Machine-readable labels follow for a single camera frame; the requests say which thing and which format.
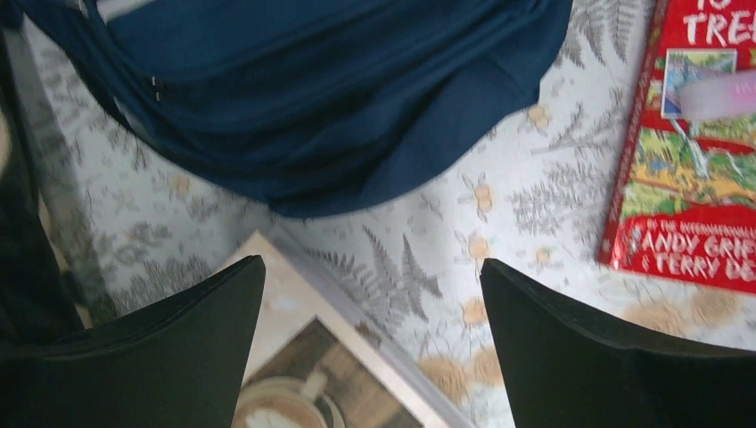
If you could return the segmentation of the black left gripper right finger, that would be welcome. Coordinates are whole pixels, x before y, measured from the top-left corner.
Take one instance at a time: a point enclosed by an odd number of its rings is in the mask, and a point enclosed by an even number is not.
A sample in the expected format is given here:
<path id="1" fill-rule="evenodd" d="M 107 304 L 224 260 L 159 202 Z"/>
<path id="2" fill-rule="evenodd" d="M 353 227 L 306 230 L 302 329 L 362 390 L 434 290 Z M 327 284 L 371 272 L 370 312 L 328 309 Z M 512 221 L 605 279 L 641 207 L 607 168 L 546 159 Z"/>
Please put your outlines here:
<path id="1" fill-rule="evenodd" d="M 481 289 L 519 427 L 752 427 L 755 354 L 632 324 L 497 259 Z"/>

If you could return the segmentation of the red Treehouse storybook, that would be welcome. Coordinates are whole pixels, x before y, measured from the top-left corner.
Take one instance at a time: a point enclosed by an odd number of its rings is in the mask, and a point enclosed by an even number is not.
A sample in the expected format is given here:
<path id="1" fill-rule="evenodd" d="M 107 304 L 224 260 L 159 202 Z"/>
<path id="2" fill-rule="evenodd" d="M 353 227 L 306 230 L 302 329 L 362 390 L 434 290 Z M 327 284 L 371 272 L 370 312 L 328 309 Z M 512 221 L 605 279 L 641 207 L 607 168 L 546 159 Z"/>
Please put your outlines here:
<path id="1" fill-rule="evenodd" d="M 694 119 L 682 88 L 755 68 L 752 1 L 660 1 L 597 259 L 755 290 L 755 118 Z"/>

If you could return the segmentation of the white coffee cover book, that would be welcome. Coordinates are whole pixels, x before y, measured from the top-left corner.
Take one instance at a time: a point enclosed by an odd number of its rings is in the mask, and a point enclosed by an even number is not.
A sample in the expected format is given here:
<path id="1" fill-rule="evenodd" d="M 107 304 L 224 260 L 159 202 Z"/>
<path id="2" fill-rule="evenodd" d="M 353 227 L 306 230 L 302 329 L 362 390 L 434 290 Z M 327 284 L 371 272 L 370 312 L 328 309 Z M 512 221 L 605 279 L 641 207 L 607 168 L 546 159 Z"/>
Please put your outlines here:
<path id="1" fill-rule="evenodd" d="M 445 398 L 284 235 L 253 233 L 266 280 L 235 427 L 466 427 Z"/>

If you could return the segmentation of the floral white table mat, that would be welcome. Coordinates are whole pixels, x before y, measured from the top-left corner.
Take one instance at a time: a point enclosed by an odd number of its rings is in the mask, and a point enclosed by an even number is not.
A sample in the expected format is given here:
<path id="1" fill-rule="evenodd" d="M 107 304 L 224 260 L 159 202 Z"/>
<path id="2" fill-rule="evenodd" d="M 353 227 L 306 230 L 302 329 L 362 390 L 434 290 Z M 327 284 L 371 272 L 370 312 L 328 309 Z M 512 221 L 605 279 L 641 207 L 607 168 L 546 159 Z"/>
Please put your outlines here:
<path id="1" fill-rule="evenodd" d="M 9 34 L 53 240 L 107 321 L 218 268 L 255 230 L 289 231 L 479 427 L 513 419 L 479 270 L 503 260 L 558 292 L 664 333 L 755 345 L 755 299 L 596 264 L 652 1 L 577 1 L 536 105 L 393 202 L 289 220 L 162 159 L 97 104 L 31 23 Z"/>

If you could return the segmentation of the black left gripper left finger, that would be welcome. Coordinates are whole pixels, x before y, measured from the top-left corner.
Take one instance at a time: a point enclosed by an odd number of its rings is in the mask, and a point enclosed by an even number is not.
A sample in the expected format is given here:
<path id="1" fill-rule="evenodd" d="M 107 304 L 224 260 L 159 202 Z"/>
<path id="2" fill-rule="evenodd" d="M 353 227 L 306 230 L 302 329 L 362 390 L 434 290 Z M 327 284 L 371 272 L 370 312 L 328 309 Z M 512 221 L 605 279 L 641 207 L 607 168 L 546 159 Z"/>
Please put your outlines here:
<path id="1" fill-rule="evenodd" d="M 4 427 L 228 427 L 266 278 L 247 256 L 48 345 L 1 347 Z"/>

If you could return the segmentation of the navy blue student backpack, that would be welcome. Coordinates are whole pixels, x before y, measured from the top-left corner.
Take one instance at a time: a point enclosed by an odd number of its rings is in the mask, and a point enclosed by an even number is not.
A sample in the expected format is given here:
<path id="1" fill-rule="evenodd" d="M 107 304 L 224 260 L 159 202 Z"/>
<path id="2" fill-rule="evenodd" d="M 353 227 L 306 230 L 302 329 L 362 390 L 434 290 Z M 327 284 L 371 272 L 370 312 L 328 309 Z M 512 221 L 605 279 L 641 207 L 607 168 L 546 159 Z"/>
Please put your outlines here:
<path id="1" fill-rule="evenodd" d="M 289 218 L 435 178 L 538 101 L 569 1 L 4 1 L 177 166 Z"/>

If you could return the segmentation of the pink highlighter pen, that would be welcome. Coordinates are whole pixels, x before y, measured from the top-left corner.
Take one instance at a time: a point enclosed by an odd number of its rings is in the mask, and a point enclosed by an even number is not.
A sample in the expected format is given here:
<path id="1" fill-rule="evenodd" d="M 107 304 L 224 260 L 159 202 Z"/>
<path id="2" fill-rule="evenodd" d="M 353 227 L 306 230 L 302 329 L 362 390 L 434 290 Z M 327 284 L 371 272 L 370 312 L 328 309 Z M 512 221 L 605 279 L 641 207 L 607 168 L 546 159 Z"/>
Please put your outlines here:
<path id="1" fill-rule="evenodd" d="M 688 121 L 732 119 L 755 113 L 755 70 L 707 78 L 679 90 L 680 115 Z"/>

